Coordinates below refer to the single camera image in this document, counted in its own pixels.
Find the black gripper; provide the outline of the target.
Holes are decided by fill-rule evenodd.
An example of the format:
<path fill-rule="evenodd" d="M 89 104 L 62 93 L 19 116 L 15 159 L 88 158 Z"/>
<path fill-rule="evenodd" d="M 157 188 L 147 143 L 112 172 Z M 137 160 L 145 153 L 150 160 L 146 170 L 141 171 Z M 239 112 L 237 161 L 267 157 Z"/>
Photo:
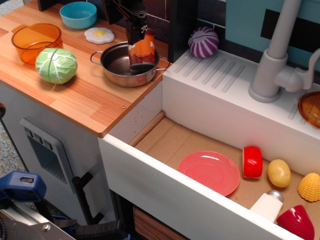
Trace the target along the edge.
<path fill-rule="evenodd" d="M 129 45 L 143 40 L 148 30 L 148 16 L 142 0 L 102 0 L 109 24 L 126 17 L 126 36 Z"/>

